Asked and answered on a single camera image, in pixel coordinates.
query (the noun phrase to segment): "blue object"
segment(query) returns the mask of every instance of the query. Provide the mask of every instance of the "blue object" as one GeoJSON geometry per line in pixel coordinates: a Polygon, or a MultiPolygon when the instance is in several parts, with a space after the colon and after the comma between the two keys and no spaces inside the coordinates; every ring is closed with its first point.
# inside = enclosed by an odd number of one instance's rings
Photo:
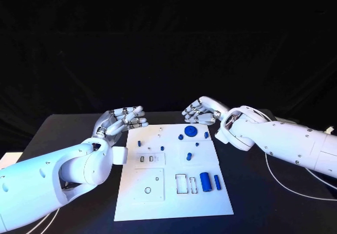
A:
{"type": "Polygon", "coordinates": [[[194,137],[195,135],[197,135],[197,129],[195,129],[195,127],[194,126],[187,126],[185,128],[184,128],[184,134],[185,134],[185,136],[188,136],[188,137],[194,137]]]}
{"type": "Polygon", "coordinates": [[[215,181],[215,189],[221,190],[220,182],[218,182],[218,177],[214,175],[214,181],[215,181]]]}
{"type": "Polygon", "coordinates": [[[187,161],[189,161],[191,160],[191,153],[187,153],[187,161]]]}
{"type": "Polygon", "coordinates": [[[200,174],[200,181],[201,181],[201,190],[204,192],[210,192],[211,191],[211,184],[210,184],[208,173],[207,172],[202,172],[200,174]]]}

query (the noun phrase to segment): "circular hole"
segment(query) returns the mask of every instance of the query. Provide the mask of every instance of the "circular hole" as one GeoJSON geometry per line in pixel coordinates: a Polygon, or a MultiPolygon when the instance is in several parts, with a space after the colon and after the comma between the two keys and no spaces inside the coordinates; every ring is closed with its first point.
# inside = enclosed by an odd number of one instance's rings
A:
{"type": "Polygon", "coordinates": [[[151,193],[151,188],[146,187],[146,188],[145,188],[145,194],[149,194],[149,193],[151,193]]]}

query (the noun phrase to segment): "blue screw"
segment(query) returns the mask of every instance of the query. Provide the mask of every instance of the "blue screw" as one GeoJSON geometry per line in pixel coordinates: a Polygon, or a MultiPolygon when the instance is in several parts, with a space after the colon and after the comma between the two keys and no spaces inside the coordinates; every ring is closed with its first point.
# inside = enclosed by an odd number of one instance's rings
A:
{"type": "Polygon", "coordinates": [[[189,161],[191,160],[191,153],[187,153],[187,161],[189,161]]]}

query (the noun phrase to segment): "black tablecloth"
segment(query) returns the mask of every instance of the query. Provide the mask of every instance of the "black tablecloth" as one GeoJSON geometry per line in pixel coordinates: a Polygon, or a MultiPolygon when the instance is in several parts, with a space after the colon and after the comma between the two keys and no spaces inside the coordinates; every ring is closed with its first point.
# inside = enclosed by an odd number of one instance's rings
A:
{"type": "MultiPolygon", "coordinates": [[[[79,144],[90,137],[100,114],[51,115],[24,150],[20,160],[79,144]]],[[[152,112],[149,124],[184,123],[179,112],[152,112]]],[[[107,180],[60,208],[45,234],[178,234],[178,233],[335,233],[337,203],[300,197],[274,182],[256,146],[243,152],[214,139],[218,123],[208,126],[233,215],[113,222],[122,166],[113,165],[107,180]]],[[[116,146],[125,146],[123,133],[116,146]]],[[[274,176],[299,193],[333,198],[326,186],[303,168],[269,156],[274,176]]],[[[24,234],[32,224],[8,233],[24,234]]],[[[40,233],[48,221],[34,230],[40,233]]]]}

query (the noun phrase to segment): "blue knob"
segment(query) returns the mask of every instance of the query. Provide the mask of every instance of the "blue knob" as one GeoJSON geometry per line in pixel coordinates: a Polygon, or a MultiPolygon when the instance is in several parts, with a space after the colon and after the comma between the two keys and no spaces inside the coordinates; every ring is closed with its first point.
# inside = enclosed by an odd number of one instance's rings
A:
{"type": "Polygon", "coordinates": [[[189,161],[191,160],[191,153],[187,153],[187,161],[189,161]]]}
{"type": "Polygon", "coordinates": [[[194,126],[187,126],[184,128],[184,134],[188,137],[194,137],[197,135],[197,129],[195,129],[195,127],[194,126]]]}

